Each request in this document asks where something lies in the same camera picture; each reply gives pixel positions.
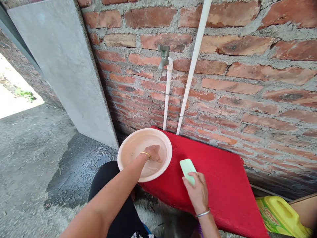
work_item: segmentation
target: white pvc pipe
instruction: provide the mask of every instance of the white pvc pipe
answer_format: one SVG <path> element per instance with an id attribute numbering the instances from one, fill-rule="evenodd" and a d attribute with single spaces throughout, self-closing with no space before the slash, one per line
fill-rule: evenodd
<path id="1" fill-rule="evenodd" d="M 278 194 L 276 194 L 276 193 L 273 193 L 273 192 L 268 191 L 268 190 L 266 190 L 266 189 L 260 188 L 260 187 L 258 187 L 258 186 L 253 185 L 253 184 L 250 184 L 250 186 L 251 186 L 252 188 L 255 188 L 255 189 L 260 190 L 260 191 L 262 191 L 262 192 L 268 193 L 268 194 L 270 194 L 270 195 L 272 195 L 272 196 L 281 197 L 281 198 L 283 198 L 283 199 L 284 199 L 285 201 L 287 201 L 287 202 L 291 202 L 291 201 L 292 201 L 292 200 L 289 199 L 289 198 L 280 196 L 280 195 L 278 195 Z"/>
<path id="2" fill-rule="evenodd" d="M 193 56 L 192 56 L 192 62 L 191 62 L 191 66 L 190 66 L 189 72 L 188 72 L 188 78 L 187 78 L 187 83 L 186 83 L 186 88 L 185 88 L 185 95 L 184 95 L 184 99 L 183 99 L 181 114 L 180 114 L 179 121 L 178 121 L 178 127 L 177 127 L 177 133 L 176 133 L 177 135 L 179 135 L 179 131 L 181 130 L 181 125 L 182 125 L 182 121 L 183 121 L 183 116 L 184 116 L 184 112 L 185 112 L 187 98 L 188 98 L 189 90 L 191 89 L 193 75 L 194 75 L 194 71 L 195 71 L 195 67 L 196 67 L 196 63 L 197 63 L 197 58 L 198 58 L 198 54 L 199 54 L 199 50 L 200 50 L 202 37 L 204 36 L 204 31 L 205 31 L 205 27 L 206 27 L 206 22 L 207 22 L 209 10 L 210 10 L 211 2 L 212 2 L 212 0 L 205 0 L 204 5 L 202 7 L 198 32 L 197 32 L 197 36 L 196 36 L 196 42 L 195 42 Z"/>
<path id="3" fill-rule="evenodd" d="M 166 76 L 166 92 L 165 92 L 165 108 L 164 108 L 164 123 L 163 130 L 166 130 L 166 121 L 168 114 L 168 100 L 169 100 L 169 91 L 171 88 L 171 78 L 172 78 L 172 70 L 173 70 L 173 59 L 168 57 L 168 66 L 167 66 L 167 76 Z"/>

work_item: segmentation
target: black pants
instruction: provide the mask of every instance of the black pants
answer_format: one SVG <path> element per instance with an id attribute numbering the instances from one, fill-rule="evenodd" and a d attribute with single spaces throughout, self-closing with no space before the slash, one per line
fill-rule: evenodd
<path id="1" fill-rule="evenodd" d="M 93 179 L 88 201 L 93 199 L 119 172 L 120 170 L 116 161 L 110 161 L 101 166 Z M 136 212 L 131 196 L 129 196 L 112 222 L 107 238 L 131 238 L 135 232 L 137 233 L 137 237 L 140 235 L 143 238 L 147 238 L 149 234 Z"/>

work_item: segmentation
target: red cloth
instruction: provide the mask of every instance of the red cloth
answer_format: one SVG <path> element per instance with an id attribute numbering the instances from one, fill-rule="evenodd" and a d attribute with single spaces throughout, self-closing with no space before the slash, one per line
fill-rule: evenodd
<path id="1" fill-rule="evenodd" d="M 140 183 L 145 191 L 174 208 L 194 214 L 179 165 L 180 160 L 190 158 L 197 172 L 205 175 L 209 207 L 217 227 L 249 238 L 269 237 L 244 171 L 243 160 L 238 155 L 163 132 L 172 143 L 172 160 L 160 177 Z"/>

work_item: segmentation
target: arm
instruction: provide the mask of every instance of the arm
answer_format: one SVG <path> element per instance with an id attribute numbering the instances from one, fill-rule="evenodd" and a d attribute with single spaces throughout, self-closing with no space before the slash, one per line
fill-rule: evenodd
<path id="1" fill-rule="evenodd" d="M 208 211 L 208 190 L 205 176 L 202 173 L 189 172 L 193 176 L 195 185 L 192 186 L 183 177 L 184 185 L 197 215 Z M 204 238 L 221 238 L 214 218 L 211 213 L 198 218 Z"/>
<path id="2" fill-rule="evenodd" d="M 144 151 L 155 160 L 158 158 L 158 150 L 158 145 L 152 145 Z M 140 154 L 119 172 L 75 216 L 60 238 L 105 238 L 112 221 L 137 184 L 148 159 L 147 154 Z"/>

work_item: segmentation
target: wall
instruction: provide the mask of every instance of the wall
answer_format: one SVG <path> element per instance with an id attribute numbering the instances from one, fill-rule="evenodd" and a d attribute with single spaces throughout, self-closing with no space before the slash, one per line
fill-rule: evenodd
<path id="1" fill-rule="evenodd" d="M 49 84 L 35 70 L 33 65 L 27 60 L 15 44 L 6 37 L 1 29 L 0 53 L 46 103 L 63 108 Z"/>
<path id="2" fill-rule="evenodd" d="M 202 1 L 79 0 L 117 127 L 176 131 Z M 239 154 L 250 182 L 289 198 L 317 189 L 317 3 L 215 1 L 181 135 Z"/>

